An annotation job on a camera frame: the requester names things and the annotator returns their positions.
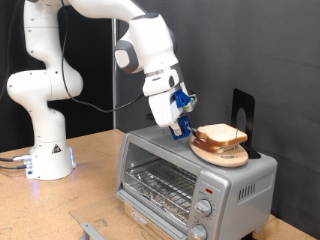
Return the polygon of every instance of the toaster oven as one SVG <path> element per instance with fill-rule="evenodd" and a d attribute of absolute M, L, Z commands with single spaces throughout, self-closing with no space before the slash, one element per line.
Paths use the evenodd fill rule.
<path fill-rule="evenodd" d="M 263 154 L 238 168 L 212 165 L 188 138 L 154 126 L 124 136 L 116 194 L 169 239 L 239 240 L 269 220 L 276 170 Z"/>

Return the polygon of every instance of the black cable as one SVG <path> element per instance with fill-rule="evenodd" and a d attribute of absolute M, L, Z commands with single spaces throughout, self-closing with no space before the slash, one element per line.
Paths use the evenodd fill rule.
<path fill-rule="evenodd" d="M 26 165 L 20 165 L 20 166 L 14 167 L 14 168 L 8 168 L 8 167 L 0 166 L 0 168 L 3 168 L 3 169 L 10 169 L 10 170 L 19 170 L 19 169 L 26 169 L 26 168 L 27 168 L 27 166 L 26 166 Z"/>
<path fill-rule="evenodd" d="M 2 99 L 2 96 L 4 94 L 4 90 L 6 89 L 6 86 L 7 86 L 7 82 L 8 82 L 8 79 L 9 79 L 9 70 L 10 70 L 10 63 L 9 63 L 9 53 L 10 53 L 10 44 L 11 44 L 11 32 L 12 32 L 12 25 L 13 25 L 13 21 L 15 19 L 15 16 L 16 16 L 16 13 L 17 13 L 17 10 L 18 10 L 18 6 L 19 6 L 19 3 L 21 2 L 22 0 L 18 0 L 17 3 L 16 3 L 16 6 L 14 7 L 14 10 L 13 10 L 13 14 L 12 14 L 12 17 L 11 17 L 11 20 L 10 20 L 10 24 L 9 24 L 9 32 L 8 32 L 8 40 L 7 40 L 7 49 L 6 49 L 6 58 L 7 58 L 7 75 L 6 75 L 6 80 L 4 81 L 3 83 L 3 86 L 2 86 L 2 90 L 1 90 L 1 95 L 0 95 L 0 101 Z"/>
<path fill-rule="evenodd" d="M 13 159 L 10 159 L 10 158 L 0 158 L 0 161 L 2 161 L 2 162 L 13 162 Z"/>
<path fill-rule="evenodd" d="M 95 109 L 97 109 L 97 110 L 99 110 L 100 112 L 103 112 L 103 113 L 111 113 L 111 112 L 114 112 L 114 111 L 118 111 L 118 110 L 120 110 L 120 109 L 122 109 L 122 108 L 125 108 L 125 107 L 127 107 L 127 106 L 129 106 L 129 105 L 131 105 L 131 104 L 133 104 L 133 103 L 135 103 L 135 102 L 137 102 L 140 98 L 142 98 L 142 97 L 143 97 L 143 94 L 141 94 L 137 99 L 135 99 L 135 100 L 133 100 L 133 101 L 127 103 L 127 104 L 124 104 L 124 105 L 122 105 L 121 107 L 118 107 L 118 108 L 115 108 L 115 109 L 112 109 L 112 110 L 103 110 L 103 109 L 101 109 L 101 108 L 99 108 L 99 107 L 97 107 L 97 106 L 95 106 L 95 105 L 93 105 L 93 104 L 91 104 L 91 103 L 79 101 L 79 100 L 77 100 L 77 99 L 75 99 L 75 98 L 73 98 L 73 97 L 71 96 L 71 94 L 70 94 L 70 92 L 69 92 L 69 90 L 68 90 L 67 84 L 66 84 L 66 79 L 65 79 L 65 76 L 64 76 L 64 68 L 63 68 L 64 50 L 65 50 L 65 47 L 66 47 L 66 41 L 67 41 L 67 36 L 68 36 L 68 31 L 69 31 L 69 21 L 68 21 L 68 14 L 67 14 L 66 6 L 64 5 L 63 0 L 61 0 L 61 3 L 62 3 L 62 6 L 63 6 L 64 15 L 65 15 L 66 22 L 67 22 L 67 31 L 66 31 L 66 34 L 65 34 L 65 36 L 64 36 L 63 47 L 62 47 L 61 70 L 62 70 L 62 79 L 63 79 L 64 87 L 65 87 L 66 92 L 68 93 L 69 97 L 70 97 L 73 101 L 75 101 L 75 102 L 77 102 L 77 103 L 80 103 L 80 104 L 83 104 L 83 105 L 87 105 L 87 106 L 93 107 L 93 108 L 95 108 Z"/>

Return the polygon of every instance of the bread slice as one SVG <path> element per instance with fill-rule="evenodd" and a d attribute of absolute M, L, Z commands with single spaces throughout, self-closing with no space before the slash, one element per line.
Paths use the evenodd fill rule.
<path fill-rule="evenodd" d="M 214 124 L 204 127 L 198 127 L 197 138 L 202 139 L 207 144 L 217 147 L 227 147 L 236 143 L 242 143 L 248 140 L 247 134 L 227 124 Z"/>
<path fill-rule="evenodd" d="M 224 153 L 226 151 L 229 151 L 231 149 L 233 149 L 233 145 L 232 146 L 228 146 L 228 147 L 217 147 L 217 146 L 212 146 L 210 144 L 207 144 L 206 142 L 204 142 L 203 140 L 200 140 L 199 138 L 195 138 L 193 141 L 193 144 L 202 149 L 205 150 L 207 152 L 212 152 L 212 153 Z"/>

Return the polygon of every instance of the toaster oven control panel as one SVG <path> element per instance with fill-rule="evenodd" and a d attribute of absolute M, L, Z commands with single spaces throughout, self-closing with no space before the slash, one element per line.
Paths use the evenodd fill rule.
<path fill-rule="evenodd" d="M 201 181 L 198 194 L 194 193 L 194 219 L 191 226 L 192 239 L 211 239 L 215 223 L 216 209 L 220 200 L 221 191 L 210 184 Z"/>

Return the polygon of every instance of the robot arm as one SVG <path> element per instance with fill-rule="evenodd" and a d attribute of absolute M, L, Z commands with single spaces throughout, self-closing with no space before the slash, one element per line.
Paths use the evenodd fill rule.
<path fill-rule="evenodd" d="M 116 18 L 129 23 L 129 30 L 115 48 L 120 68 L 128 73 L 144 71 L 143 92 L 157 124 L 170 126 L 175 139 L 188 136 L 191 127 L 186 112 L 193 110 L 196 96 L 188 96 L 178 60 L 173 34 L 159 14 L 145 13 L 132 0 L 64 0 L 90 18 Z M 61 0 L 26 0 L 24 28 L 28 53 L 43 61 L 44 70 L 31 70 L 10 76 L 10 97 L 30 114 L 34 146 L 21 157 L 31 167 L 27 177 L 53 180 L 67 176 L 75 166 L 66 144 L 64 116 L 48 108 L 48 101 L 69 98 L 62 72 L 57 13 Z M 72 96 L 83 88 L 80 74 L 64 60 L 66 85 Z"/>

